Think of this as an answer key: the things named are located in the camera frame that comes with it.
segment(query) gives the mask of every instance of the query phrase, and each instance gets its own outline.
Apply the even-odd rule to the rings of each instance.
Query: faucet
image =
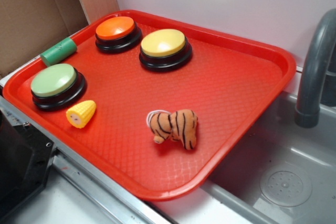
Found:
[[[320,103],[336,106],[336,9],[320,20],[303,66],[295,122],[305,128],[319,122]]]

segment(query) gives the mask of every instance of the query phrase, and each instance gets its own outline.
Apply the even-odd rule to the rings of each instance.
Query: yellow corn toy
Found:
[[[80,102],[67,110],[67,119],[71,125],[81,129],[90,121],[96,107],[96,103],[92,100]]]

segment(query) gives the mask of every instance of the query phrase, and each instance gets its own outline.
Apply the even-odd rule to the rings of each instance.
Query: sink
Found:
[[[265,223],[334,223],[336,111],[322,105],[319,124],[304,129],[294,122],[295,103],[281,93],[209,181],[218,200],[235,198]]]

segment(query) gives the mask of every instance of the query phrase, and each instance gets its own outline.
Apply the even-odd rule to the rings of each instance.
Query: cardboard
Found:
[[[79,0],[0,0],[0,78],[87,24]]]

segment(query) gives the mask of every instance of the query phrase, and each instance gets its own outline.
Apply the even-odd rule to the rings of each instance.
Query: orange plush toy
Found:
[[[181,141],[186,150],[196,146],[197,115],[192,110],[178,110],[171,114],[164,110],[155,110],[148,114],[147,125],[154,133],[154,142],[161,144],[165,140]]]

